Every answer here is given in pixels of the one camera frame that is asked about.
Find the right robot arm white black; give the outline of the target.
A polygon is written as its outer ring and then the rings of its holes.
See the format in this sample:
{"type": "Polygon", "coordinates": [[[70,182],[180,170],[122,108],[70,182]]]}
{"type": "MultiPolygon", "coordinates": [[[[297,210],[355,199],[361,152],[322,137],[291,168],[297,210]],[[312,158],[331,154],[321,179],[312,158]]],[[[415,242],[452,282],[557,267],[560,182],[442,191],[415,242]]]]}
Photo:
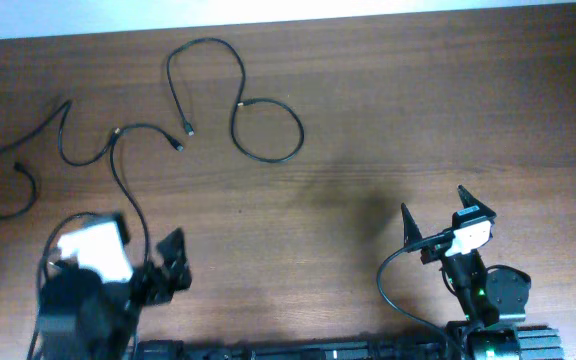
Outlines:
{"type": "Polygon", "coordinates": [[[465,319],[443,330],[452,356],[495,357],[502,353],[497,346],[518,347],[510,329],[526,319],[532,279],[511,266],[484,264],[479,249],[492,240],[497,214],[464,186],[457,192],[462,208],[452,214],[449,227],[434,235],[422,235],[401,205],[403,250],[419,253],[424,265],[438,262],[444,285],[462,309],[465,319]]]}

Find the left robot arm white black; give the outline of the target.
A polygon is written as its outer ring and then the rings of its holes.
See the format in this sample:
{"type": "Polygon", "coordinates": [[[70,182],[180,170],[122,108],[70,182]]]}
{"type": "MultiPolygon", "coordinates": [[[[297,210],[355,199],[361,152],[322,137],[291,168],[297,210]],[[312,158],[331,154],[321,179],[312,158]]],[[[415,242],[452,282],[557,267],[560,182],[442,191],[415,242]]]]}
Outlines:
{"type": "Polygon", "coordinates": [[[133,268],[116,230],[91,227],[63,235],[60,257],[74,258],[39,291],[37,330],[46,359],[121,359],[145,307],[170,302],[192,282],[183,231],[157,244],[159,267],[133,268]]]}

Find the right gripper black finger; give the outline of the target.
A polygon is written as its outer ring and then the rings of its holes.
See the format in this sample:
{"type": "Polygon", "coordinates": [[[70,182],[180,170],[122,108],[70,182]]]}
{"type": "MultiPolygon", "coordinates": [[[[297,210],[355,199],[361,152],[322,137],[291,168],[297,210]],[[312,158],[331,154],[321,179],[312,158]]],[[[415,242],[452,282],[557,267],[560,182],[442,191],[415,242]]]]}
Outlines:
{"type": "Polygon", "coordinates": [[[464,208],[477,206],[483,212],[488,211],[488,207],[472,195],[463,185],[457,187],[457,192],[464,208]]]}
{"type": "Polygon", "coordinates": [[[416,251],[418,243],[423,240],[423,236],[405,203],[401,204],[401,213],[404,227],[404,248],[408,252],[416,251]]]}

